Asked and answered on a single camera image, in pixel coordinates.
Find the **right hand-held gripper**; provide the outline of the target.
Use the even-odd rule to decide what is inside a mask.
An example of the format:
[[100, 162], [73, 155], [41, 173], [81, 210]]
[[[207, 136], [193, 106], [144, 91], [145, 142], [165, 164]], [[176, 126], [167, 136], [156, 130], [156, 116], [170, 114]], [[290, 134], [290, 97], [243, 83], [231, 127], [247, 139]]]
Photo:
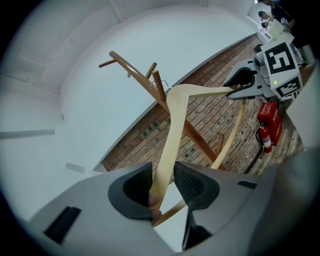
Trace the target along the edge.
[[[263, 79], [260, 84], [258, 73]], [[284, 41], [261, 46], [254, 59], [239, 61], [223, 82], [224, 87], [243, 85], [229, 92], [231, 100], [250, 100], [263, 95], [267, 102], [285, 101], [302, 89], [299, 65]]]

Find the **person's left hand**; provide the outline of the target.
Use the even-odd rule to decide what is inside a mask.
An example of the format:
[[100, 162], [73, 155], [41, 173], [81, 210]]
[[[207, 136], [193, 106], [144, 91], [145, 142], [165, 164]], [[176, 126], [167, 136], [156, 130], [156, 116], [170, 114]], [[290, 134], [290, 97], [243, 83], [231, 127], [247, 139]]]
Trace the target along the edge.
[[159, 202], [159, 197], [155, 193], [149, 193], [148, 196], [148, 208], [151, 211], [153, 223], [159, 220], [162, 216], [162, 212], [159, 209], [156, 209], [156, 205]]

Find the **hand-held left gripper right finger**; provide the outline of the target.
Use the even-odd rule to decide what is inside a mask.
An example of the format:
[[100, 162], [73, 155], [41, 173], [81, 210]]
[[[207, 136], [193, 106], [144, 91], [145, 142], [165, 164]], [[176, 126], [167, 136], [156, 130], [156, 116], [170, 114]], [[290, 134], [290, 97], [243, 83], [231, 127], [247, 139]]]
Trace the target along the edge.
[[249, 252], [272, 192], [262, 176], [174, 164], [174, 183], [188, 206], [184, 252]]

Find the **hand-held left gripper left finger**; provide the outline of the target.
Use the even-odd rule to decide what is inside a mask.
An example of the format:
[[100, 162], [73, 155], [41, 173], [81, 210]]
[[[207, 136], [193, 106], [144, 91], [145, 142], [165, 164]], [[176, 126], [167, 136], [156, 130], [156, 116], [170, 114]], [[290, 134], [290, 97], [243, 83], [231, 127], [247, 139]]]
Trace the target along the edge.
[[171, 256], [152, 227], [150, 162], [83, 179], [27, 224], [51, 256]]

